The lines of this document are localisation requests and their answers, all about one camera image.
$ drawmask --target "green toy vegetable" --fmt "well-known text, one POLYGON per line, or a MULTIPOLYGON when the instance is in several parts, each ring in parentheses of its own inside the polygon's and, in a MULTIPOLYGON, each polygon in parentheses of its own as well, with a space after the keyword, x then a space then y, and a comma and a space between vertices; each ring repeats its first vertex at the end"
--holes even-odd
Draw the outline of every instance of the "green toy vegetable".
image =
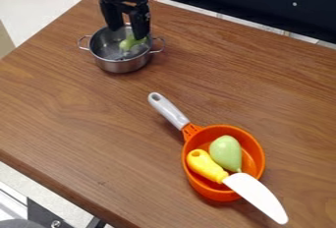
POLYGON ((223 168, 232 172, 242 172, 242 148, 231 136, 223 136, 213 141, 209 147, 211 158, 223 168))
POLYGON ((145 43, 145 41, 146 37, 136 40, 133 34, 129 34, 123 41, 119 43, 119 48, 124 51, 129 51, 133 46, 145 43))

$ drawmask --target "white knife blade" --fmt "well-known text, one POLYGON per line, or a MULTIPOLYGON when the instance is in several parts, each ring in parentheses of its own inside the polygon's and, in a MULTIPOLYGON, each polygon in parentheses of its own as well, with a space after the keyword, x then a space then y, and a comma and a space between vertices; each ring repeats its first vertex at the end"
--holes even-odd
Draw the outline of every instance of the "white knife blade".
POLYGON ((247 173, 236 173, 225 178, 223 184, 275 222, 282 225, 288 222, 288 216, 280 201, 256 178, 247 173))

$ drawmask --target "orange toy pan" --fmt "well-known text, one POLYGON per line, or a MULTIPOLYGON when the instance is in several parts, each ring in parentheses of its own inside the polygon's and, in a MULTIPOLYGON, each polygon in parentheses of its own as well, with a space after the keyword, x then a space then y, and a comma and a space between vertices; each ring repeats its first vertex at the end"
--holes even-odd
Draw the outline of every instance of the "orange toy pan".
POLYGON ((217 138, 228 135, 240 143, 243 151, 242 171, 259 179, 265 168, 265 156, 260 144, 248 132, 230 125, 199 127, 177 109, 168 99, 157 92, 148 96, 149 103, 178 130, 182 131, 185 144, 182 150, 182 164, 192 187, 202 196, 217 201, 231 201, 240 198, 225 185, 219 185, 199 176, 187 166, 187 154, 197 148, 208 151, 209 145, 217 138))

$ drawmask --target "orange bowl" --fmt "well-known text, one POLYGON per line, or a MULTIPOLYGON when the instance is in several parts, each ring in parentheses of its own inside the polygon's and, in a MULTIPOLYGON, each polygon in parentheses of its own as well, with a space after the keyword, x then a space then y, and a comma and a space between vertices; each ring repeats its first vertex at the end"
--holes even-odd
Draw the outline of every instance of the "orange bowl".
POLYGON ((182 163, 192 187, 202 196, 217 201, 231 201, 240 198, 238 194, 225 185, 213 183, 195 172, 187 165, 187 154, 197 148, 208 152, 210 144, 217 138, 228 135, 234 137, 243 151, 242 171, 259 179, 265 168, 265 155, 261 145, 248 132, 230 125, 211 125, 202 128, 188 124, 183 129, 185 145, 182 151, 182 163))

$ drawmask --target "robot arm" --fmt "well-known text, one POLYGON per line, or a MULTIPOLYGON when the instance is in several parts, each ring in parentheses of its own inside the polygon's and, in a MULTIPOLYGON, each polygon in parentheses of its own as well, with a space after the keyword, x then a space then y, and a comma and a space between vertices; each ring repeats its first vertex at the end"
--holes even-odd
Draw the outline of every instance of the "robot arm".
POLYGON ((123 13, 130 18, 136 40, 150 33, 148 0, 99 0, 107 26, 113 31, 124 25, 123 13))

